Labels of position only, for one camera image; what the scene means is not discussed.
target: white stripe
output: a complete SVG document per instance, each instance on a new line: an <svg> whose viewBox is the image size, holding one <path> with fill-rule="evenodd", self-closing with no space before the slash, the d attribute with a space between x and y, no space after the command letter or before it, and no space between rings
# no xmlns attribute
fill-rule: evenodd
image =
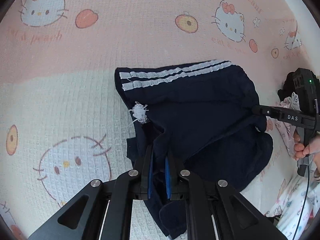
<svg viewBox="0 0 320 240"><path fill-rule="evenodd" d="M174 68L174 69L169 69L169 70L163 70L160 72L134 72L131 71L129 72L119 72L119 76L121 79L128 79L128 78L132 78L132 77L137 77L137 78L163 78L165 76L169 76L169 75L173 75L173 74L177 74L180 71L183 72L190 72L190 71L194 71L194 70L198 70L198 69L202 69L202 68L206 68L215 64L220 64L222 62L224 62L225 60L211 60L211 61L207 61L207 62L203 62L203 63L199 63L199 64L195 64L189 67L184 67L184 68Z"/></svg>
<svg viewBox="0 0 320 240"><path fill-rule="evenodd" d="M207 74L207 73L211 73L213 71L217 71L220 70L222 68L226 68L233 65L233 63L231 62L225 62L223 64L220 65L216 65L216 66L211 66L208 68L204 68L204 69L200 69L200 70L196 70L196 71L192 71L192 72L181 72L180 74L176 74L174 76L169 76L166 78L159 78L159 79L155 79L155 80L146 80L146 81L133 81L133 82L128 82L128 83L124 83L122 84L122 89L124 91L127 90L131 90L131 89L135 89L135 88L141 88L141 87L149 87L149 86L155 86L155 85L159 85L160 83L169 83L172 82L173 80L176 80L178 78L181 77L191 77L191 76L198 76L198 75L202 75L202 74Z"/></svg>

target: dark blue garment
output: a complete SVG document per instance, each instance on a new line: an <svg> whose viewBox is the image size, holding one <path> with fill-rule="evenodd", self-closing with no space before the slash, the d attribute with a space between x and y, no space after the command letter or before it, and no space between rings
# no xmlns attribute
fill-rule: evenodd
<svg viewBox="0 0 320 240"><path fill-rule="evenodd" d="M165 235L174 239L186 230L182 202L163 197L168 149L202 179L224 179L237 190L267 165L273 141L264 133L266 118L252 114L259 96L241 67L216 60L158 69L117 68L115 83L128 109L136 102L148 105L149 122L134 122L136 147L128 147L127 157L135 161L145 155L148 144L154 146L154 190L145 203Z"/></svg>

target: flower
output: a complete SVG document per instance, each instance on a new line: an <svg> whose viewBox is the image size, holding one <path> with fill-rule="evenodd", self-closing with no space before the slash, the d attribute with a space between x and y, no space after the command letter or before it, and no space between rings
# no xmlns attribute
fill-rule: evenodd
<svg viewBox="0 0 320 240"><path fill-rule="evenodd" d="M285 32L285 29L282 27L282 29L280 30L280 35L283 35Z"/></svg>
<svg viewBox="0 0 320 240"><path fill-rule="evenodd" d="M254 24L254 27L259 27L259 23L260 23L260 19L258 19L257 17L253 20L253 24Z"/></svg>

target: metal screw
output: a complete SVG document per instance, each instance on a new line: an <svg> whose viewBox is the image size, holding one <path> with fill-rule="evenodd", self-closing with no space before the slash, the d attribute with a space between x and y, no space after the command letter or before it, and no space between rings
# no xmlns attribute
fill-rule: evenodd
<svg viewBox="0 0 320 240"><path fill-rule="evenodd" d="M190 175L190 171L188 171L188 170L182 170L182 171L180 171L180 174L181 174L182 176L184 176L184 177L187 177L187 176Z"/></svg>
<svg viewBox="0 0 320 240"><path fill-rule="evenodd" d="M94 179L94 180L92 180L92 181L90 182L90 185L91 185L92 187L97 187L97 186L100 185L100 180Z"/></svg>
<svg viewBox="0 0 320 240"><path fill-rule="evenodd" d="M228 185L228 182L226 182L224 179L221 179L218 181L218 185L220 187L226 187Z"/></svg>
<svg viewBox="0 0 320 240"><path fill-rule="evenodd" d="M131 176L131 177L135 177L135 176L137 176L138 174L139 174L139 172L136 171L136 170L131 170L131 171L129 171L129 176Z"/></svg>

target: bedsheet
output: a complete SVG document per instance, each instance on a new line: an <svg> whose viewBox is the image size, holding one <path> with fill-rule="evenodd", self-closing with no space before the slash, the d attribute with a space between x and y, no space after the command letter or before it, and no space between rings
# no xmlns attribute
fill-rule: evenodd
<svg viewBox="0 0 320 240"><path fill-rule="evenodd" d="M28 237L91 179L131 169L116 67L225 59L275 105L289 71L312 67L284 0L16 0L0 23L0 215ZM269 164L242 191L262 213L295 162L268 120ZM134 201L131 239L165 239Z"/></svg>

